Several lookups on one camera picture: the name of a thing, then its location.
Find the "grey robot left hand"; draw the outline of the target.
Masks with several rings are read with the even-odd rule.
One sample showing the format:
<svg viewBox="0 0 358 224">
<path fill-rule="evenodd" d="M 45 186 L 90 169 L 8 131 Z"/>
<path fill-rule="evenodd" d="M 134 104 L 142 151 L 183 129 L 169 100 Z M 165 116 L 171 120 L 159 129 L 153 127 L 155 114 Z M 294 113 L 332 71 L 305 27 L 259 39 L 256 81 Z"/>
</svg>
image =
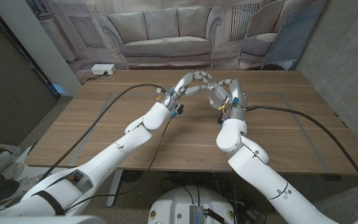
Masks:
<svg viewBox="0 0 358 224">
<path fill-rule="evenodd" d="M 204 71 L 187 73 L 173 88 L 168 90 L 163 99 L 163 105 L 171 111 L 177 106 L 178 100 L 182 96 L 195 96 L 201 91 L 211 87 L 212 84 L 210 84 L 209 80 L 212 78 L 213 77 L 209 73 Z M 200 80 L 204 85 L 189 87 L 190 83 L 194 80 Z"/>
</svg>

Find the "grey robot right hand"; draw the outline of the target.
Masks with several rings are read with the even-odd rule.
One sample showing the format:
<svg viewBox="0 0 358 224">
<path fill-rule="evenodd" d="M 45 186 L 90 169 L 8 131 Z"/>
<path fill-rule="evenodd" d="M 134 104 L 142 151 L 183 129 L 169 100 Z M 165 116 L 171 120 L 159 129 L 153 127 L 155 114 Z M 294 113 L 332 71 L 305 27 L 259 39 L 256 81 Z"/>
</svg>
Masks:
<svg viewBox="0 0 358 224">
<path fill-rule="evenodd" d="M 223 118 L 245 120 L 246 93 L 236 79 L 214 82 L 209 89 L 209 104 L 223 111 Z"/>
</svg>

